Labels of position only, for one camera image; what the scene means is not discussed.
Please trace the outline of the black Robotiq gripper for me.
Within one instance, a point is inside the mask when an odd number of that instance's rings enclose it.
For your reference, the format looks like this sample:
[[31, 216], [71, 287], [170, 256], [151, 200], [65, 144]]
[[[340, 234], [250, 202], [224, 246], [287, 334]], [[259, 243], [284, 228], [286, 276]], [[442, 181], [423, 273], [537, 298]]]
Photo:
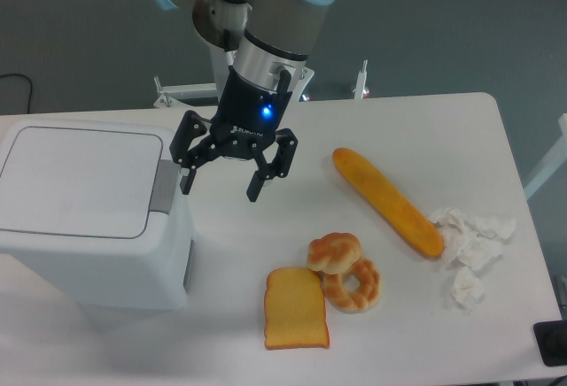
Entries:
[[[169, 145], [172, 160], [181, 168], [180, 189], [190, 189], [197, 170], [222, 156], [253, 159], [254, 172], [246, 195], [256, 202], [266, 181], [284, 178], [290, 171], [298, 139], [289, 129], [279, 127], [290, 102], [291, 74], [283, 69], [276, 79], [276, 90], [266, 91], [245, 81], [234, 68], [229, 69], [218, 110], [211, 122], [194, 111], [187, 111]], [[271, 162], [263, 151], [276, 142]]]

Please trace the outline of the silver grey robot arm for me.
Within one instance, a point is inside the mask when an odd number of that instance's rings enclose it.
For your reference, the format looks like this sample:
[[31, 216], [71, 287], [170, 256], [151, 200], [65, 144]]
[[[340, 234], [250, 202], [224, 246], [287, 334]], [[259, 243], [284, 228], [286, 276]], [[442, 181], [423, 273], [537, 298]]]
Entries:
[[289, 173], [295, 135], [280, 128], [327, 11], [335, 0], [157, 0], [165, 8], [207, 9], [213, 44], [233, 55], [216, 114], [186, 112], [170, 145], [190, 192], [197, 170], [219, 157], [254, 160], [247, 189]]

